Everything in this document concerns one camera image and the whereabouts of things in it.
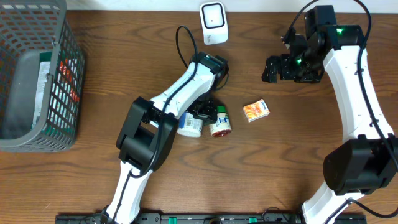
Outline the white cylindrical container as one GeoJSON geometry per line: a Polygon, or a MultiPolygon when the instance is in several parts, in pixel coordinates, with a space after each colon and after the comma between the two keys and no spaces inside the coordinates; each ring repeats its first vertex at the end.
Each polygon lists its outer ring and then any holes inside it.
{"type": "Polygon", "coordinates": [[[203,121],[196,119],[192,114],[184,112],[179,119],[177,133],[182,136],[199,138],[203,128],[203,121]]]}

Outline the green-lid seasoning jar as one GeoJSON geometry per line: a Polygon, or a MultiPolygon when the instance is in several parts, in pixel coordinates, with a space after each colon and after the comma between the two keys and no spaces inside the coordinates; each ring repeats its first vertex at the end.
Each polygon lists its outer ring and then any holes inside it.
{"type": "Polygon", "coordinates": [[[216,123],[209,125],[209,127],[211,135],[215,138],[226,136],[232,131],[228,112],[225,106],[217,106],[216,123]]]}

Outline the orange Kleenex tissue pack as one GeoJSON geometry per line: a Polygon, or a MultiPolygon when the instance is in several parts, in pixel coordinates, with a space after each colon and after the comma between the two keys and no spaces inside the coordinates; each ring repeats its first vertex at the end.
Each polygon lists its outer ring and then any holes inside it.
{"type": "Polygon", "coordinates": [[[248,122],[255,121],[257,119],[266,117],[270,114],[270,110],[266,105],[266,102],[261,99],[255,103],[251,103],[243,107],[243,113],[247,118],[248,122]]]}

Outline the green 3M gloves package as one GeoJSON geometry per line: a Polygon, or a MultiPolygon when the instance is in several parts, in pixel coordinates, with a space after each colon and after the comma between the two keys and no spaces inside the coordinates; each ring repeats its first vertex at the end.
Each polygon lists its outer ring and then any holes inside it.
{"type": "MultiPolygon", "coordinates": [[[[50,71],[50,60],[52,57],[51,52],[42,52],[39,54],[39,73],[37,79],[37,88],[35,92],[35,106],[34,106],[34,115],[32,120],[33,129],[36,124],[39,122],[39,118],[42,110],[42,102],[44,98],[44,90],[45,84],[47,83],[47,75],[50,71]]],[[[53,103],[52,107],[58,111],[61,115],[66,117],[66,121],[62,118],[59,118],[53,112],[50,112],[50,121],[55,123],[62,129],[66,131],[70,130],[67,122],[71,124],[75,124],[73,113],[77,110],[77,104],[80,100],[77,93],[73,90],[73,86],[77,87],[77,80],[73,77],[72,72],[76,72],[78,60],[77,59],[65,59],[64,61],[59,61],[59,68],[61,70],[61,74],[56,75],[56,81],[59,86],[54,85],[52,87],[52,91],[55,93],[55,96],[58,97],[62,102],[61,103],[53,103]]]]}

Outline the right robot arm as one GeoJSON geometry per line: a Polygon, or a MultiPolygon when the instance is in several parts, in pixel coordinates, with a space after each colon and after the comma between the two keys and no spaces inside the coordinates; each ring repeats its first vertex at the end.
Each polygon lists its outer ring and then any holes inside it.
{"type": "Polygon", "coordinates": [[[328,75],[338,103],[343,143],[323,162],[324,181],[300,208],[302,223],[334,223],[351,204],[387,187],[397,173],[397,138],[379,105],[368,69],[368,30],[339,25],[331,5],[311,1],[299,12],[305,33],[290,26],[289,52],[266,60],[262,80],[319,83],[328,75]]]}

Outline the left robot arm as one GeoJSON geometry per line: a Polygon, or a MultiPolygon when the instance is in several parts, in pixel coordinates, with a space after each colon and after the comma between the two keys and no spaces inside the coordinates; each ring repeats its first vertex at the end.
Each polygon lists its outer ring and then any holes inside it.
{"type": "Polygon", "coordinates": [[[169,155],[184,113],[205,125],[216,123],[217,106],[211,93],[228,70],[223,57],[200,52],[163,93],[133,101],[116,141],[121,173],[113,201],[102,211],[102,223],[132,223],[136,219],[149,177],[169,155]]]}

